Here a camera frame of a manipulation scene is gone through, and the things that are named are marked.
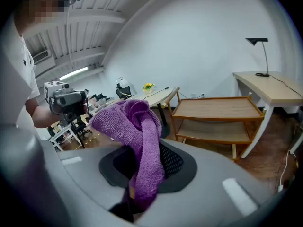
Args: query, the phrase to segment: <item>fluorescent light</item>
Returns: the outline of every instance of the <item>fluorescent light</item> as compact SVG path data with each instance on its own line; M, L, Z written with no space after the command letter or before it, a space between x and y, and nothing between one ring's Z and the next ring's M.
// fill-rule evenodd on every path
M66 78L69 78L69 77L71 77L71 76L73 76L73 75L76 75L76 74L78 74L78 73L80 73L80 72L83 72L83 71L85 71L85 70L87 70L87 69L88 69L87 67L84 67L84 68L82 68L82 69L73 71L73 72L68 73L67 75L65 75L65 76L63 76L63 77L60 77L59 80L62 81L62 80L64 80L64 79L66 79Z

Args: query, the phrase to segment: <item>desk lamp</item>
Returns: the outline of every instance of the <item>desk lamp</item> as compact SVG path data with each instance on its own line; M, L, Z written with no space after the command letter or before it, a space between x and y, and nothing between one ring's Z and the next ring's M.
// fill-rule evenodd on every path
M265 51L265 47L263 42L268 42L268 38L246 38L249 42L251 42L251 44L253 46L255 46L255 44L260 41L262 42L263 45L263 49L264 49L264 53L265 53L265 59L266 59L266 67L267 67L267 73L256 73L256 76L259 77L269 77L269 73L268 73L268 63L267 63L267 56L266 56L266 51Z
M116 89L121 93L121 94L123 94L123 95L125 95L127 98L128 98L128 96L132 96L132 95L129 95L129 94L125 94L125 93L123 93L123 92L121 92L120 90L119 90L119 88L126 88L126 87L128 87L129 86L129 84L128 84L128 82L123 78L123 77L119 77L118 79L117 79L117 81L116 81Z

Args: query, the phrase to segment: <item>white shirt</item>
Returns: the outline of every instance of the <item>white shirt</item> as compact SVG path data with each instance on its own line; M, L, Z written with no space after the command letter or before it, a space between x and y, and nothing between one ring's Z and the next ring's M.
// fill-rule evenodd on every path
M38 96L40 93L34 73L36 66L34 65L33 57L28 51L23 37L21 37L17 32L13 15L8 18L6 24L1 30L0 49L4 51L9 62L15 67L16 71L32 89L28 99ZM20 128L27 129L34 134L37 134L34 122L26 111L25 106L23 106L16 124Z

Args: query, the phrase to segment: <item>yellow flowers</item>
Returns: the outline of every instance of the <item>yellow flowers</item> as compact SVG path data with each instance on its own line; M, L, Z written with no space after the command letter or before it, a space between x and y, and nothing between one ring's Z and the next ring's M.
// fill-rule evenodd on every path
M146 90L149 90L151 89L152 87L154 87L155 84L152 84L152 83L146 83L143 87L143 91L146 91Z

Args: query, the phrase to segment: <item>wooden cart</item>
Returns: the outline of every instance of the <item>wooden cart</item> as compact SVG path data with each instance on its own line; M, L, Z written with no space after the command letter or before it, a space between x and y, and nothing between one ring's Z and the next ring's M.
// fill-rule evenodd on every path
M232 145L232 159L237 160L236 145L246 147L254 139L264 119L261 112L248 97L217 97L180 100L177 88L162 104L168 106L176 141L178 137ZM170 101L177 94L178 105L174 111ZM175 119L182 119L176 129ZM254 132L249 133L246 123L257 121Z

